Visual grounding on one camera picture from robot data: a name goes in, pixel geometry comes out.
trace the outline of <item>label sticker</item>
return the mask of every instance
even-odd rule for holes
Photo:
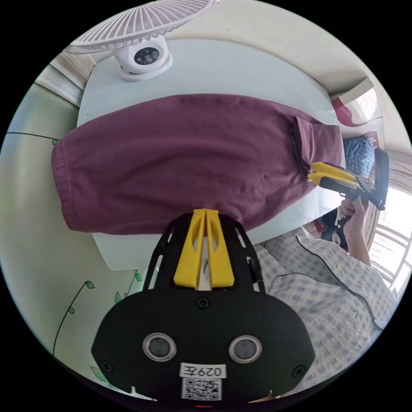
[[[226,379],[226,365],[180,364],[181,378]]]
[[[182,399],[222,400],[222,380],[183,378]]]

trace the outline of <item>white fan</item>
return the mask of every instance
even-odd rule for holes
[[[121,12],[94,26],[67,48],[71,54],[111,51],[122,79],[155,77],[173,63],[164,34],[184,25],[220,0],[157,0]]]

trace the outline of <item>vine wall sticker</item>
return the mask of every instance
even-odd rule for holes
[[[86,280],[86,282],[83,283],[82,287],[80,288],[80,290],[77,292],[76,296],[74,297],[74,299],[72,300],[71,304],[69,305],[69,308],[67,309],[66,313],[63,316],[63,319],[60,322],[60,326],[57,329],[57,333],[56,333],[56,337],[55,337],[55,341],[53,343],[53,356],[55,355],[55,348],[56,348],[56,342],[57,342],[57,337],[59,336],[59,332],[61,329],[61,326],[63,325],[64,320],[66,319],[67,314],[74,314],[74,308],[73,308],[73,303],[74,301],[77,299],[79,293],[83,290],[84,287],[87,287],[87,289],[94,289],[94,284],[90,281],[90,280]]]
[[[133,279],[132,279],[132,282],[130,283],[129,290],[124,294],[124,297],[128,297],[130,289],[132,288],[133,282],[135,280],[138,282],[142,281],[142,277],[137,270],[134,271]],[[121,300],[122,300],[122,297],[120,296],[120,293],[116,292],[115,303],[119,303]]]
[[[56,146],[57,142],[60,140],[60,139],[53,139],[52,137],[48,137],[48,136],[42,136],[41,134],[33,134],[33,133],[7,132],[7,134],[25,134],[27,136],[44,137],[45,139],[50,139],[53,146]]]
[[[104,383],[107,385],[108,388],[114,389],[115,391],[118,391],[118,389],[117,389],[115,386],[113,386],[113,385],[105,378],[105,376],[102,374],[102,371],[101,371],[99,368],[97,368],[97,367],[95,367],[95,366],[90,366],[90,368],[91,368],[91,370],[93,371],[94,376],[95,376],[97,379],[99,379],[99,381],[104,382]]]

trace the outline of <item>plaid shirt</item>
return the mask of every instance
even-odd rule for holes
[[[302,227],[256,245],[266,291],[304,322],[315,361],[290,395],[334,376],[375,341],[398,301],[373,268]]]

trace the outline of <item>qr code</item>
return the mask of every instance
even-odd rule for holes
[[[222,400],[222,380],[183,378],[182,398],[191,400]]]

